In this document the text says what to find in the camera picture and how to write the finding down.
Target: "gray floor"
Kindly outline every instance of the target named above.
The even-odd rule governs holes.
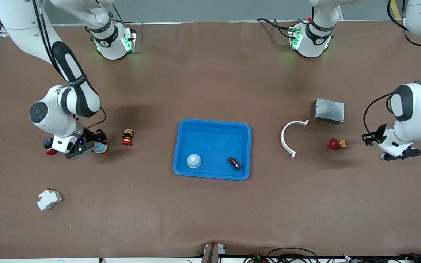
[[[386,20],[387,0],[364,0],[343,5],[345,20]],[[308,0],[116,0],[125,22],[225,22],[237,20],[297,20],[311,15]],[[45,10],[53,24],[81,23],[73,15],[46,0]],[[117,14],[112,7],[107,10]]]

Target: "white electrical component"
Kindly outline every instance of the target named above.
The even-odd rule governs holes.
[[[60,192],[56,192],[51,189],[47,189],[43,191],[43,193],[39,194],[38,199],[37,205],[41,211],[48,211],[52,208],[52,206],[63,201]]]
[[[308,122],[309,122],[309,120],[306,120],[304,122],[302,122],[302,121],[292,121],[292,122],[289,122],[289,123],[287,123],[286,126],[284,126],[284,128],[282,129],[282,132],[280,133],[280,142],[282,143],[282,147],[284,147],[285,151],[289,152],[292,155],[292,157],[291,157],[292,159],[295,158],[295,155],[297,154],[297,152],[294,151],[294,150],[292,150],[287,145],[287,143],[285,143],[285,138],[284,138],[285,130],[287,129],[288,126],[290,126],[292,124],[301,124],[303,126],[306,126],[306,125],[308,125]]]

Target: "round blue object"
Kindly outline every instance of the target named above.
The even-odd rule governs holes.
[[[105,145],[101,142],[98,143],[97,148],[94,150],[96,153],[102,153],[105,150]]]
[[[190,168],[198,168],[201,166],[201,157],[193,153],[186,158],[186,163]]]

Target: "brown paper mat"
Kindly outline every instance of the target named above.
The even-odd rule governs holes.
[[[0,40],[0,258],[196,256],[205,243],[228,253],[297,246],[319,255],[421,252],[421,156],[378,159],[365,147],[361,117],[375,98],[421,78],[421,47],[391,22],[340,22],[315,59],[289,51],[259,23],[144,26],[137,53],[108,61],[82,27],[57,28],[102,98],[104,155],[45,155],[48,134],[30,105],[63,80],[51,65]],[[319,123],[311,103],[345,103],[345,123]],[[102,118],[101,113],[87,126]],[[244,122],[253,130],[243,182],[175,175],[184,118]],[[286,131],[291,159],[279,141]],[[392,120],[384,101],[372,130]],[[121,145],[124,128],[134,146]],[[348,148],[327,148],[332,137]],[[45,188],[64,201],[41,212]]]

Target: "green indicator light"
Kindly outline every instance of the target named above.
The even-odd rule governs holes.
[[[100,48],[98,47],[97,40],[95,40],[95,38],[94,38],[94,43],[95,43],[95,46],[97,47],[97,51],[98,51],[99,53],[101,53]]]
[[[124,49],[126,51],[131,50],[132,49],[132,47],[131,47],[131,41],[128,40],[128,39],[124,39],[124,38],[122,38],[122,40],[123,40]]]
[[[302,34],[299,34],[297,36],[297,38],[293,41],[293,45],[292,46],[293,46],[294,49],[299,48],[302,39],[303,39],[303,35]]]

